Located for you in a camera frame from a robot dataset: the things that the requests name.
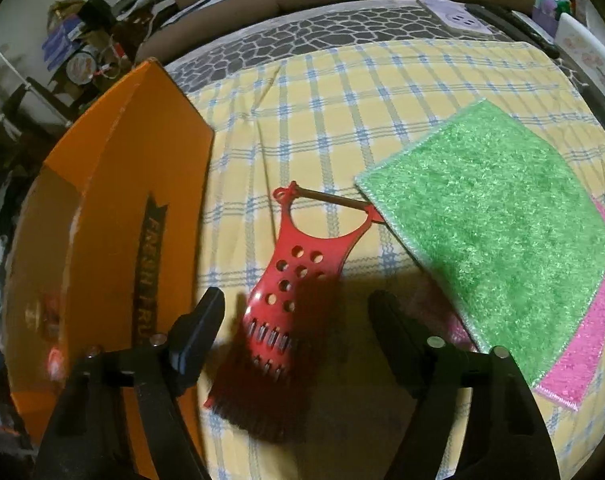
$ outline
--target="yellow plaid tablecloth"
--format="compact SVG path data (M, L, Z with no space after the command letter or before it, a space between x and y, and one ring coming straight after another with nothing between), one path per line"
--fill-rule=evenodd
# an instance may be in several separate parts
M272 255L279 207L270 192L296 180L357 198L356 174L480 98L555 146L605 205L605 132L560 70L525 43L417 40L331 48L244 70L190 95L215 130L197 296L215 285L228 303L199 382L201 399L242 314L243 295ZM294 203L293 215L300 229L320 237L349 232L363 219L361 212L305 199ZM365 302L381 287L411 298L425 277L388 229L374 226L351 252L344 282L341 321L314 394L308 442L266 445L202 410L213 478L383 477L413 402L394 383ZM536 400L562 477L571 478L605 433L605 349L578 413ZM463 391L439 478L455 469L468 411Z

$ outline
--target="metal screw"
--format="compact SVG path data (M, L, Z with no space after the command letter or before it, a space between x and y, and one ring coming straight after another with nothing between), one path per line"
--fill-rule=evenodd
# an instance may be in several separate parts
M92 357L96 357L101 352L102 352L102 347L100 347L98 345L92 345L89 348L87 348L85 355L89 358L92 358Z
M442 337L438 337L437 335L432 335L426 340L426 343L431 348L442 348L445 345L444 339L442 339Z
M164 345L164 343L167 342L167 335L163 333L154 334L149 338L149 342L151 343L151 346Z
M504 346L493 347L493 353L500 357L500 359L506 359L509 357L509 351Z

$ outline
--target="cardboard box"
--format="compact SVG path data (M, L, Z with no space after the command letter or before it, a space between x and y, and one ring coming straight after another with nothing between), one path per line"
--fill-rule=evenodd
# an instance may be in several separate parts
M4 297L10 387L36 444L62 387L51 379L52 349L63 376L89 346L140 344L193 306L212 139L167 73L148 61L87 110L45 160L23 204ZM125 401L138 470L154 478L132 391ZM198 446L195 389L179 404Z

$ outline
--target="red peeler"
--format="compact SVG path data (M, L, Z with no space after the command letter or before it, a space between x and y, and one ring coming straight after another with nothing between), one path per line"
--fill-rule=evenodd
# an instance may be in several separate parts
M338 238L309 236L292 221L298 197L363 210L367 218ZM242 325L204 405L253 436L280 442L302 429L345 260L371 223L384 220L368 202L304 189L295 181L276 189L274 199L281 205L274 255L249 294Z

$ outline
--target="pink microfiber towel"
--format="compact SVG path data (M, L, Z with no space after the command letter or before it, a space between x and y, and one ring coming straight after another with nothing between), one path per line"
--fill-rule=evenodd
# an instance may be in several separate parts
M605 208L594 203L605 221ZM436 335L442 336L459 348L476 350L460 318L437 285L429 281L404 304L407 315L416 318ZM605 342L605 275L591 302L585 318L564 353L550 371L535 386L535 391L561 406L577 411L598 362Z

